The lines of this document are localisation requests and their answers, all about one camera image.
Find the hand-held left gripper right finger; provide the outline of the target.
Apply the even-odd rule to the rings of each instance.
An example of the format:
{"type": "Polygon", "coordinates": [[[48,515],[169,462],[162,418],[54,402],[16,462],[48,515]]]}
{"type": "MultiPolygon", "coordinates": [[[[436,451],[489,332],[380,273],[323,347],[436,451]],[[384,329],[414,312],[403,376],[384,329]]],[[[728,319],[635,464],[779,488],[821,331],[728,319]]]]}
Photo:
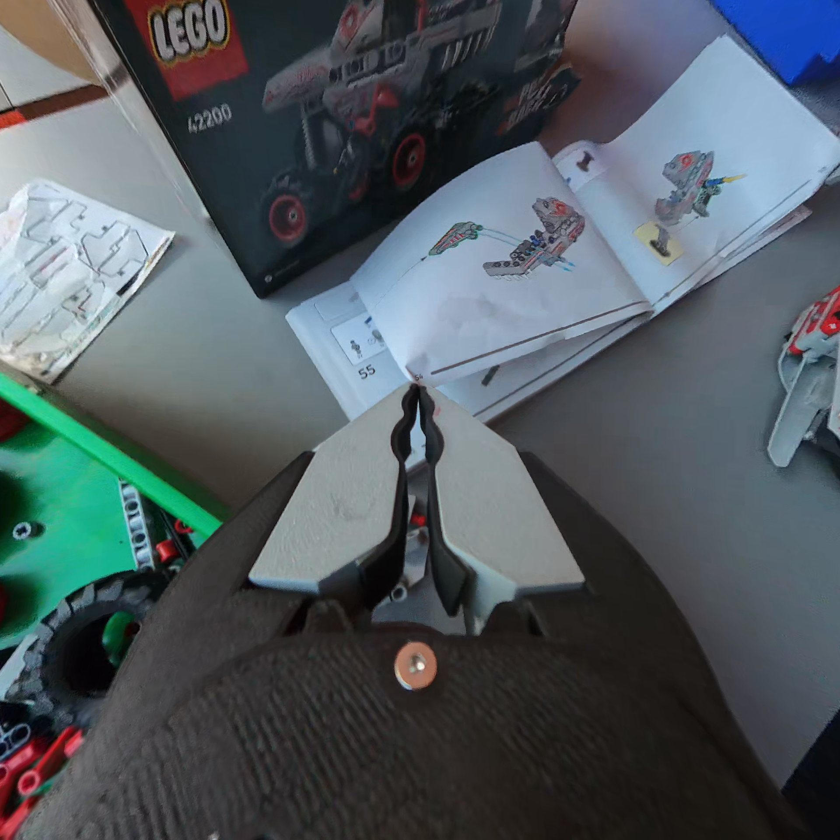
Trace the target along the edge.
{"type": "Polygon", "coordinates": [[[479,634],[497,606],[575,592],[585,575],[519,452],[440,391],[422,387],[429,558],[447,614],[479,634]]]}

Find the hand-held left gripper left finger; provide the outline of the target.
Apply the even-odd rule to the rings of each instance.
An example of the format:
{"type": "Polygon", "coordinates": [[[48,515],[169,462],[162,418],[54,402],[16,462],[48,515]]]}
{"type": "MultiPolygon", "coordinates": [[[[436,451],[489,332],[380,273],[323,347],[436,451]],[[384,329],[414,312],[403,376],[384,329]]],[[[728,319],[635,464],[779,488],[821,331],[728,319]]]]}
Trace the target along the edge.
{"type": "Polygon", "coordinates": [[[406,461],[419,388],[402,385],[330,436],[308,462],[248,581],[371,611],[403,575],[406,461]]]}

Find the lego instruction booklet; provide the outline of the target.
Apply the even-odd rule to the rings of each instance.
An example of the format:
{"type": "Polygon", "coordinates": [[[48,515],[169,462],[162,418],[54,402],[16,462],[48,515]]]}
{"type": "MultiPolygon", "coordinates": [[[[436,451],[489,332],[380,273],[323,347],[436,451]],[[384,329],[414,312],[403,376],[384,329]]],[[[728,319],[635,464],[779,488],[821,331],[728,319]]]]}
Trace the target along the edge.
{"type": "Polygon", "coordinates": [[[614,140],[474,166],[287,321],[349,419],[408,382],[489,418],[763,247],[838,155],[719,37],[614,140]]]}

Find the small red lego connector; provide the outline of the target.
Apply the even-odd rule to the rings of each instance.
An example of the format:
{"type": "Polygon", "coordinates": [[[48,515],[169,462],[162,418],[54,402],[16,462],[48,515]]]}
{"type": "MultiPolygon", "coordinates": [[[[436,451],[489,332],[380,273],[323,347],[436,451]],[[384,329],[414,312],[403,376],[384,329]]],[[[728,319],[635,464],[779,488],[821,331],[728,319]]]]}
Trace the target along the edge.
{"type": "Polygon", "coordinates": [[[167,513],[162,521],[165,538],[155,545],[155,551],[160,564],[173,569],[177,564],[184,564],[194,554],[194,530],[183,520],[172,518],[167,513]]]}

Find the grey lego beam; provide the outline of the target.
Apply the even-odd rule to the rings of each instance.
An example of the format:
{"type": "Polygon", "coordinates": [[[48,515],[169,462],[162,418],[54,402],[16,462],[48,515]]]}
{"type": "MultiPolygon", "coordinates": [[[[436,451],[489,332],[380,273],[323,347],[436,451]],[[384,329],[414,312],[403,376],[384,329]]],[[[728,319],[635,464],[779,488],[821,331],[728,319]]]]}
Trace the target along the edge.
{"type": "Polygon", "coordinates": [[[150,503],[129,482],[118,479],[120,503],[129,548],[137,571],[155,571],[159,567],[155,550],[154,517],[150,503]]]}

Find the black lego tire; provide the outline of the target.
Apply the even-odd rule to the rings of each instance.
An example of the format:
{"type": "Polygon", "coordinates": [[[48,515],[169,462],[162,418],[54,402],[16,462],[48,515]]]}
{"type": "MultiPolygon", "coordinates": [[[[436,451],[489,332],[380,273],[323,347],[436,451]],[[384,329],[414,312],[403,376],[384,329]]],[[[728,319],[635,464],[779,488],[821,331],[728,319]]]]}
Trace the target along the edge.
{"type": "Polygon", "coordinates": [[[55,732],[89,729],[134,637],[169,583],[157,571],[126,571],[58,602],[35,629],[6,693],[55,732]]]}

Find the grey red lego model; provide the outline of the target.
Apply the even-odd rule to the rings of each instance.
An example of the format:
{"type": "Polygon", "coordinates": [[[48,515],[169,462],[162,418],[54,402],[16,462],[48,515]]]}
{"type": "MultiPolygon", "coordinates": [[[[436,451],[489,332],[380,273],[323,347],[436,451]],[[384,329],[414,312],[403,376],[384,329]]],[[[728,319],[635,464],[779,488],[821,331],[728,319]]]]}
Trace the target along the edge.
{"type": "Polygon", "coordinates": [[[803,310],[784,337],[777,372],[785,396],[767,446],[774,466],[787,467],[810,443],[839,457],[839,288],[803,310]]]}

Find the black lego set box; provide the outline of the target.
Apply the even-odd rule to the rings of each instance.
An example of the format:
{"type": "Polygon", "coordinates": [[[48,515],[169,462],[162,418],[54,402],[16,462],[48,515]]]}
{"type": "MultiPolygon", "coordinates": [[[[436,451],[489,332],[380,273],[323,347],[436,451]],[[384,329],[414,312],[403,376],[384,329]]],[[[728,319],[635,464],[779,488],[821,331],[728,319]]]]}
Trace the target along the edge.
{"type": "Polygon", "coordinates": [[[576,5],[91,2],[258,298],[535,139],[576,5]]]}

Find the pile of red lego pieces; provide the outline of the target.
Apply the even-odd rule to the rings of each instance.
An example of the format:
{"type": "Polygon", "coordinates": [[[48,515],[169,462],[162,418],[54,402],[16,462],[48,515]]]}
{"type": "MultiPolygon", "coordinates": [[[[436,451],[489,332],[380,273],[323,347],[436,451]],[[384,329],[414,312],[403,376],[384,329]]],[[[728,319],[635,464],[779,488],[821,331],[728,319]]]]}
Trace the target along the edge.
{"type": "Polygon", "coordinates": [[[57,782],[86,731],[57,731],[26,705],[1,704],[1,838],[13,839],[40,800],[57,782]]]}

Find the green plastic tray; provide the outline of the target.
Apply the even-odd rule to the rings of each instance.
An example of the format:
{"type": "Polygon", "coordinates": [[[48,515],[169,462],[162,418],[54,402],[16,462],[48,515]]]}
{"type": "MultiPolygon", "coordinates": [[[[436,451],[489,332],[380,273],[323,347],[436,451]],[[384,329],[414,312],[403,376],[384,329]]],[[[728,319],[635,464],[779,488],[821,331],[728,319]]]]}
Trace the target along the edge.
{"type": "Polygon", "coordinates": [[[118,479],[150,503],[154,546],[165,538],[166,513],[192,527],[196,549],[229,513],[203,487],[6,364],[1,409],[2,702],[10,702],[24,651],[58,602],[106,576],[137,571],[118,479]],[[13,527],[26,520],[43,522],[45,533],[17,542],[13,527]]]}

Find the white sticker sheet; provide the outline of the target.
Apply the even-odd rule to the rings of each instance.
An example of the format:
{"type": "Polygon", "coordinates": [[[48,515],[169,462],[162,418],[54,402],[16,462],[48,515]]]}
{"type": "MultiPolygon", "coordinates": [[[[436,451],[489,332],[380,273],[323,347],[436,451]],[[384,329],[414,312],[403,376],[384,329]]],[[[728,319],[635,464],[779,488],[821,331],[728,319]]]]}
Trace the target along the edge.
{"type": "Polygon", "coordinates": [[[45,180],[1,213],[2,362],[54,384],[142,288],[175,233],[45,180]]]}

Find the blue plastic bin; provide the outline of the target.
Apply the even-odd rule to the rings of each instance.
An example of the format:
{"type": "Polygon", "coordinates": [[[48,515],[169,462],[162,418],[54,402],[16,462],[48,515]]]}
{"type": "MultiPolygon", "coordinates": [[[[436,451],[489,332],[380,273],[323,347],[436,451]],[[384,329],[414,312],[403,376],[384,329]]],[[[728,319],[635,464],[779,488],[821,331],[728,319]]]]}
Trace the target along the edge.
{"type": "Polygon", "coordinates": [[[712,1],[784,82],[839,78],[838,1],[712,1]]]}

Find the brown cardboard box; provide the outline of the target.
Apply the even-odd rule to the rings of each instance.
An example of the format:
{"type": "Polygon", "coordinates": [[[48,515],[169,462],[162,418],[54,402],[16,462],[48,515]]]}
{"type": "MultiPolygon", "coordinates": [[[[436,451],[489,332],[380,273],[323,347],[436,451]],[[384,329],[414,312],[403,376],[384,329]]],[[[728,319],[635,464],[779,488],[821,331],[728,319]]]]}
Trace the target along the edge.
{"type": "Polygon", "coordinates": [[[50,65],[93,85],[101,81],[47,1],[2,1],[1,26],[50,65]]]}

